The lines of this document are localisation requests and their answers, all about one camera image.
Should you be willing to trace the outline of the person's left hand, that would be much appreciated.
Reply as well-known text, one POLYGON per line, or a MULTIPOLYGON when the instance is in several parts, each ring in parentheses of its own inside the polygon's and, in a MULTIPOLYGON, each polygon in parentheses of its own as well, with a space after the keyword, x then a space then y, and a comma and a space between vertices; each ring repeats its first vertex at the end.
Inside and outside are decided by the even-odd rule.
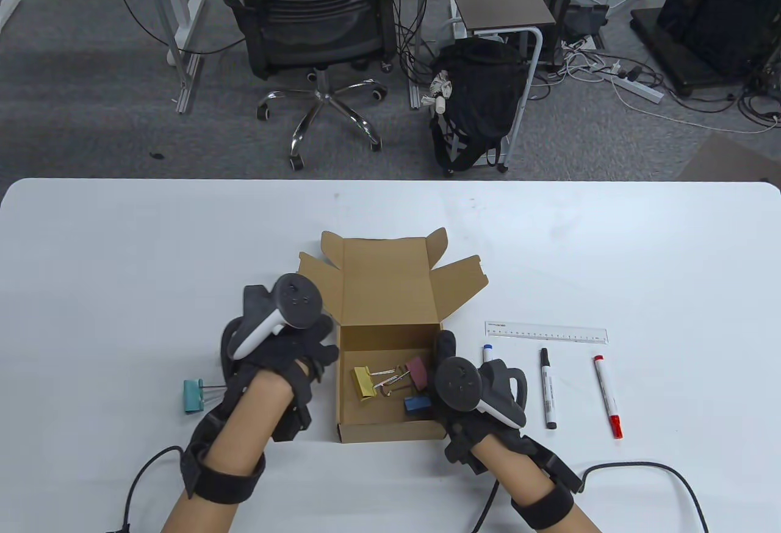
POLYGON ((339 357, 335 345, 323 341, 334 330, 334 321, 328 315, 320 315, 306 329, 286 326, 278 335, 271 335, 242 360, 229 360, 227 346, 242 326, 243 317, 231 320, 223 330, 221 363, 227 391, 238 399, 243 388, 248 387, 257 372, 266 370, 281 376, 293 391, 295 407, 306 407, 312 399, 311 384, 321 381, 325 368, 339 357))

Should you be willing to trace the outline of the person's right hand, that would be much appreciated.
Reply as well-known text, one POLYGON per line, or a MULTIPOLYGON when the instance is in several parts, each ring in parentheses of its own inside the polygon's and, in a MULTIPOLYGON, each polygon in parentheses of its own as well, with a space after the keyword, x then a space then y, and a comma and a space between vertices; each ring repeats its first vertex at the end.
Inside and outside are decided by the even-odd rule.
POLYGON ((445 448, 449 462, 466 464, 475 474, 485 472, 472 450, 489 435, 515 453, 535 453, 530 439, 520 434, 527 423, 523 371, 499 359, 476 367, 457 356, 454 333, 443 330, 437 335, 429 378, 433 416, 450 438, 445 448))

